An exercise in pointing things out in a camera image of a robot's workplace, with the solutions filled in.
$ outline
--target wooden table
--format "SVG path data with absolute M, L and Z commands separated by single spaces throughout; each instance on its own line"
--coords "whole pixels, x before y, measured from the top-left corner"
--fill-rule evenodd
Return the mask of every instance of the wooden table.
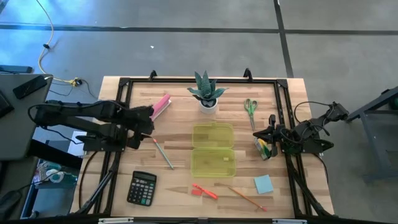
M 114 100 L 120 77 L 104 77 L 99 98 Z M 288 79 L 290 98 L 294 107 L 307 101 L 304 80 Z M 135 83 L 132 91 L 131 107 L 150 105 L 158 102 L 166 93 L 171 95 L 172 104 L 155 120 L 153 136 L 164 148 L 171 163 L 171 170 L 161 153 L 150 139 L 145 139 L 138 150 L 127 148 L 122 154 L 118 180 L 113 200 L 112 216 L 129 217 L 225 217 L 225 218 L 293 218 L 292 198 L 285 158 L 282 153 L 271 160 L 263 161 L 253 144 L 252 129 L 248 114 L 243 108 L 246 98 L 259 102 L 254 115 L 256 131 L 268 127 L 270 114 L 277 115 L 274 88 L 270 84 L 217 84 L 217 87 L 229 87 L 219 98 L 215 114 L 203 114 L 199 104 L 187 87 L 194 83 Z M 280 91 L 284 114 L 285 100 Z M 311 118 L 307 104 L 297 109 L 301 120 Z M 196 123 L 217 121 L 230 123 L 234 128 L 234 151 L 236 155 L 236 176 L 233 178 L 193 178 L 190 171 L 191 151 L 193 149 L 192 128 Z M 83 170 L 89 154 L 85 156 Z M 82 199 L 83 203 L 98 185 L 104 153 L 99 152 L 89 164 L 85 175 Z M 325 210 L 333 213 L 328 184 L 322 163 L 311 154 L 303 154 L 303 165 L 307 184 Z M 127 203 L 127 192 L 134 170 L 142 170 L 158 176 L 153 203 L 150 207 Z M 269 174 L 274 191 L 268 194 L 257 193 L 254 177 Z M 192 184 L 197 183 L 219 196 L 213 200 L 206 195 L 191 195 Z M 227 186 L 232 186 L 268 209 L 263 212 L 241 196 L 236 195 Z M 78 209 L 78 188 L 71 212 Z M 304 211 L 302 193 L 298 192 L 300 208 Z M 108 188 L 104 191 L 101 211 L 104 209 Z

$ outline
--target calculator display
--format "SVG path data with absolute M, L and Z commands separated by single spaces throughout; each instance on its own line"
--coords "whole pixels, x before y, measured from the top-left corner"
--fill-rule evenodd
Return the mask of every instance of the calculator display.
M 146 174 L 140 174 L 140 173 L 136 173 L 135 177 L 143 178 L 143 179 L 147 179 L 147 180 L 152 180 L 152 181 L 155 181 L 155 179 L 156 179 L 154 176 L 146 175 Z

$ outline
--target orange pencil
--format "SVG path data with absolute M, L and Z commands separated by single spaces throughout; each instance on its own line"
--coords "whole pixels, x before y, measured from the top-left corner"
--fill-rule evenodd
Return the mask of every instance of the orange pencil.
M 242 196 L 244 199 L 248 200 L 249 202 L 251 202 L 251 203 L 257 205 L 257 207 L 261 208 L 263 211 L 265 211 L 265 212 L 267 211 L 266 208 L 264 208 L 263 206 L 257 204 L 257 202 L 251 200 L 250 198 L 244 196 L 241 192 L 238 192 L 237 190 L 233 189 L 232 187 L 228 187 L 228 188 L 231 189 L 233 192 L 237 193 L 238 195 Z

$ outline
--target green plastic container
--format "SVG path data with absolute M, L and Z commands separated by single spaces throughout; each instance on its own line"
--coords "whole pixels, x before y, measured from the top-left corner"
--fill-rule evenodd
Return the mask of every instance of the green plastic container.
M 233 127 L 203 123 L 193 127 L 191 172 L 194 177 L 233 177 L 236 174 Z

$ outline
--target red object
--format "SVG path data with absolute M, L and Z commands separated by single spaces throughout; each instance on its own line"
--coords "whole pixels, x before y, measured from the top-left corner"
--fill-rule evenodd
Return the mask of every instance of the red object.
M 192 192 L 191 192 L 193 195 L 197 195 L 197 196 L 201 196 L 201 190 L 195 190 L 195 189 L 192 189 Z
M 205 194 L 209 195 L 210 197 L 212 197 L 214 199 L 218 199 L 218 196 L 216 194 L 214 194 L 213 192 L 203 189 L 203 188 L 199 187 L 199 185 L 197 185 L 197 184 L 192 184 L 192 185 L 194 187 L 197 187 L 198 189 L 200 189 L 201 191 L 203 191 Z

